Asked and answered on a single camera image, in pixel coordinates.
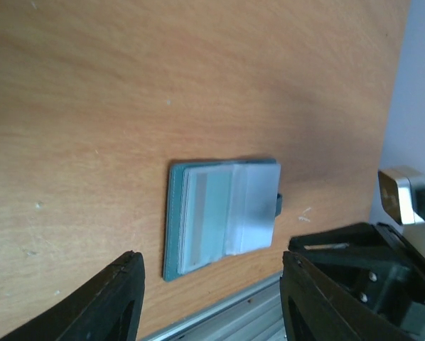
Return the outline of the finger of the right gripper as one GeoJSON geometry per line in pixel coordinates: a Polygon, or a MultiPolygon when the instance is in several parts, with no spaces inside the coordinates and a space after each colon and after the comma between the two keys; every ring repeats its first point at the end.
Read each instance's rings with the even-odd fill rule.
{"type": "Polygon", "coordinates": [[[360,222],[297,236],[288,251],[409,336],[425,336],[425,258],[392,226],[360,222]]]}

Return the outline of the teal card with stripe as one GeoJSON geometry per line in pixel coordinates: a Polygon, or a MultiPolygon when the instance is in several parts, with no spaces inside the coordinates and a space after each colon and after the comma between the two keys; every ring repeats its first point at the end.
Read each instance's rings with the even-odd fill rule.
{"type": "Polygon", "coordinates": [[[185,175],[178,272],[188,274],[225,255],[232,171],[194,168],[185,175]]]}

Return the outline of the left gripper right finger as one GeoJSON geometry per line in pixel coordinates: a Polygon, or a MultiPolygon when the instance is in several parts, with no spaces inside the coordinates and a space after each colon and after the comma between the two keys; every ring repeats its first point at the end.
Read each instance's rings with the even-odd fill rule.
{"type": "Polygon", "coordinates": [[[283,255],[281,307],[289,340],[410,340],[300,254],[283,255]]]}

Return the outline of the teal card holder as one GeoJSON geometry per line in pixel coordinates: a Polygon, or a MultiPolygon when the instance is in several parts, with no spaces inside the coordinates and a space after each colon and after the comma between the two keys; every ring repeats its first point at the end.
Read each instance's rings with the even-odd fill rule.
{"type": "Polygon", "coordinates": [[[280,176],[281,164],[272,158],[172,163],[164,281],[270,247],[282,210],[280,176]]]}

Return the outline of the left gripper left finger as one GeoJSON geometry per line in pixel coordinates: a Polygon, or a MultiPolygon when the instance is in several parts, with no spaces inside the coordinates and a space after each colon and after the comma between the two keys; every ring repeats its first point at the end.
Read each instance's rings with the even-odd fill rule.
{"type": "Polygon", "coordinates": [[[61,302],[1,339],[135,340],[144,291],[144,258],[126,251],[61,302]]]}

